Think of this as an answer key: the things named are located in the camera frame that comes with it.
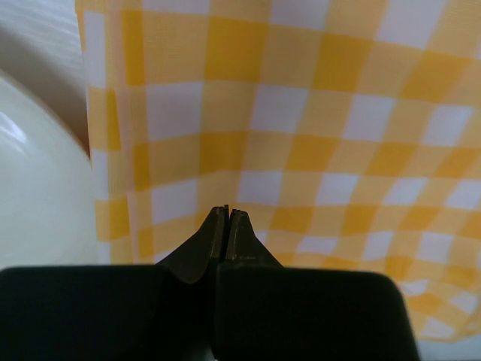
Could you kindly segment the yellow white checkered cloth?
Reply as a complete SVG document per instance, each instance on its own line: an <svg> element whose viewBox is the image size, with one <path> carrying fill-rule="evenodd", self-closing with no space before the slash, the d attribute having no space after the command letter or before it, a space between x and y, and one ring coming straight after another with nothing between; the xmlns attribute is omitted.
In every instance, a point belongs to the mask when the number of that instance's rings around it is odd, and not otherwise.
<svg viewBox="0 0 481 361"><path fill-rule="evenodd" d="M98 255L211 208L281 263L382 272L416 335L480 331L478 1L78 1Z"/></svg>

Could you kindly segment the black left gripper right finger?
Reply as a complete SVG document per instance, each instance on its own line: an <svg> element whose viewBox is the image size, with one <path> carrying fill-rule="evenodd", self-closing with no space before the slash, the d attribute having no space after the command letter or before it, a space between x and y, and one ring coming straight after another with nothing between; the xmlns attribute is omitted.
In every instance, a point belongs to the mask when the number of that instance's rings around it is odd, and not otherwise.
<svg viewBox="0 0 481 361"><path fill-rule="evenodd" d="M224 261L236 265L283 267L256 237L249 214L237 209L230 214Z"/></svg>

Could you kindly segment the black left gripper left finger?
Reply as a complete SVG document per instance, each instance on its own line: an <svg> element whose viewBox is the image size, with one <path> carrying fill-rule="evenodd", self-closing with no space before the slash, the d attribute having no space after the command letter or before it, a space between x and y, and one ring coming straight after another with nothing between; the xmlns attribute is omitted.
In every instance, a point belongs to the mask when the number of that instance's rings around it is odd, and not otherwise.
<svg viewBox="0 0 481 361"><path fill-rule="evenodd" d="M213 207L200 228L157 265L185 284L195 284L225 259L229 235L228 205Z"/></svg>

